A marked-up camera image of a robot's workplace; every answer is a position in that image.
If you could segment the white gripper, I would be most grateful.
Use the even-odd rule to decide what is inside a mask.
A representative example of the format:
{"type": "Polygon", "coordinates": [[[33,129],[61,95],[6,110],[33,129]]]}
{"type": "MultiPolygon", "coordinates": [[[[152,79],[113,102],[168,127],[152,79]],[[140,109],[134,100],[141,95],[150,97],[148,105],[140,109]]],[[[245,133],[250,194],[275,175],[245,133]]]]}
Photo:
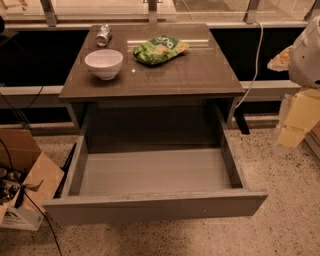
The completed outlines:
{"type": "MultiPolygon", "coordinates": [[[[309,22],[292,46],[267,64],[272,71],[287,71],[301,87],[320,88],[320,16],[309,22]]],[[[305,89],[286,94],[281,102],[279,122],[274,129],[272,149],[278,154],[294,151],[320,121],[320,90],[305,89]]]]}

